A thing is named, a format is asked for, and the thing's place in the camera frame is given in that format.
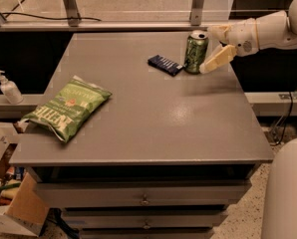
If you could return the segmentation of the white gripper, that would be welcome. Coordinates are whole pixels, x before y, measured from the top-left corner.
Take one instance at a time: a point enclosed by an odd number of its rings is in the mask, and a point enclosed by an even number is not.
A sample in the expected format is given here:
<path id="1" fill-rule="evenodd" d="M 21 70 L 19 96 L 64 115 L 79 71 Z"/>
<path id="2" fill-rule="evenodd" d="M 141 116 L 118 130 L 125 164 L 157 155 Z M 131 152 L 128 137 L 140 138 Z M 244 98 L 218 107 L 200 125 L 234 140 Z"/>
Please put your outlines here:
<path id="1" fill-rule="evenodd" d="M 218 45 L 199 66 L 202 74 L 208 74 L 231 62 L 236 55 L 245 57 L 259 51 L 257 24 L 253 18 L 230 25 L 212 25 L 208 35 L 223 44 Z"/>

